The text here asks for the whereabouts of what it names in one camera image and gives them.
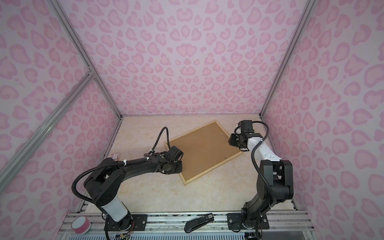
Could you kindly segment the brown frame backing board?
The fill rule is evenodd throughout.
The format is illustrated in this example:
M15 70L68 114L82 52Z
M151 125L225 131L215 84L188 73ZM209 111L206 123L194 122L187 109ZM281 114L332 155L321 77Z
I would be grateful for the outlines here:
M179 174L183 184L188 185L242 155L229 145L229 139L229 133L216 120L170 139L170 145L184 153Z

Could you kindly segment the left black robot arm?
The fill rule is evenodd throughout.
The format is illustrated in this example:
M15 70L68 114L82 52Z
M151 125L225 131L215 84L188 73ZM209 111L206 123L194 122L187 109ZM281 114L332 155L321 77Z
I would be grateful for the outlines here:
M122 231L131 230L132 215L118 197L121 184L125 180L144 174L179 174L183 168L183 156L184 153L173 146L166 152L149 153L136 160L114 161L107 158L90 173L85 174L83 185L92 203L106 215L108 227Z

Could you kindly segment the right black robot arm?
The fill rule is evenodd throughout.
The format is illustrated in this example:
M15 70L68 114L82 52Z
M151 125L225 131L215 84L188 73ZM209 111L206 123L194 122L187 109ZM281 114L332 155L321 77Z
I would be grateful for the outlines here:
M291 200L294 195L293 165L283 160L266 144L269 126L262 121L240 121L231 134L229 144L251 153L258 173L257 193L241 209L242 226L260 229L263 218L275 205Z

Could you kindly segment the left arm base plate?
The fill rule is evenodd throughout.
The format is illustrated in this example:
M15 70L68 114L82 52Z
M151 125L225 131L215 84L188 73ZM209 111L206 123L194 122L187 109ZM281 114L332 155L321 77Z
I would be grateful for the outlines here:
M105 231L144 231L148 215L127 214L122 220L116 222L109 215L106 216Z

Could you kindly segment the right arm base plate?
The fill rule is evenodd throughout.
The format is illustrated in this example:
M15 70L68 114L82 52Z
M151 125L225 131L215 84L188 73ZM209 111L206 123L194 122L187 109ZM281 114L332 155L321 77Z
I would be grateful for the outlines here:
M254 222L246 223L246 216L241 213L228 213L227 223L228 229L231 231L239 231L239 230L255 230L256 224ZM267 215L263 215L260 217L260 221L258 224L259 230L269 230L270 224L267 218Z

